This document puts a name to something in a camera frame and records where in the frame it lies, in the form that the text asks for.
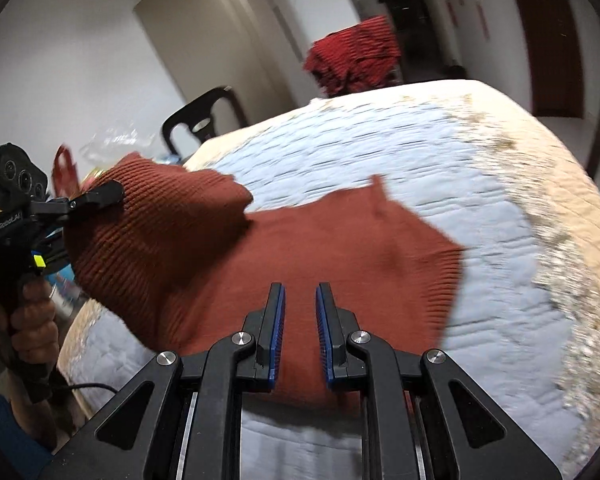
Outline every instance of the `human hand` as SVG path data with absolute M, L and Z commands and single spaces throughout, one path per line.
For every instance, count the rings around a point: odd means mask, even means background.
M 6 333 L 11 321 L 16 331 L 11 345 L 18 357 L 29 364 L 54 364 L 58 358 L 56 308 L 49 299 L 50 293 L 51 285 L 44 278 L 36 278 L 24 285 L 24 304 L 11 317 L 0 306 L 0 331 Z

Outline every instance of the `rust-colored sweater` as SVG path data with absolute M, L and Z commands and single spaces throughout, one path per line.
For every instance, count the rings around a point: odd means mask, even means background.
M 213 170 L 130 155 L 94 184 L 112 179 L 125 187 L 123 210 L 67 227 L 66 247 L 78 283 L 155 351 L 208 349 L 264 306 L 271 282 L 286 287 L 280 401 L 334 401 L 320 364 L 318 282 L 396 349 L 420 353 L 440 339 L 461 248 L 387 200 L 379 177 L 249 215 L 249 191 Z

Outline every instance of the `black cable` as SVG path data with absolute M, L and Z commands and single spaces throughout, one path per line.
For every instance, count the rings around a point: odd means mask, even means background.
M 118 392 L 113 386 L 103 383 L 82 383 L 68 384 L 67 386 L 51 386 L 52 390 L 80 390 L 82 388 L 102 388 L 103 390 L 109 390 L 113 394 Z

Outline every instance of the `brown garment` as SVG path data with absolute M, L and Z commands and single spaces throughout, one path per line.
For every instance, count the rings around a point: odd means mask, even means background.
M 307 205 L 245 216 L 250 193 L 212 170 L 187 173 L 129 156 L 115 179 L 124 212 L 65 229 L 77 281 L 144 345 L 187 355 L 208 349 L 286 287 L 280 379 L 294 404 L 333 402 L 324 385 L 315 287 L 394 348 L 435 346 L 456 292 L 461 249 L 398 203 L 381 180 Z

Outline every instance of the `triangular cutout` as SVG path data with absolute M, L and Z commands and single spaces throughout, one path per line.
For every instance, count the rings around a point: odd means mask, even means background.
M 125 451 L 133 448 L 154 384 L 144 383 L 96 432 L 96 438 Z
M 449 389 L 456 402 L 469 446 L 478 449 L 504 438 L 504 428 L 461 383 L 451 381 Z

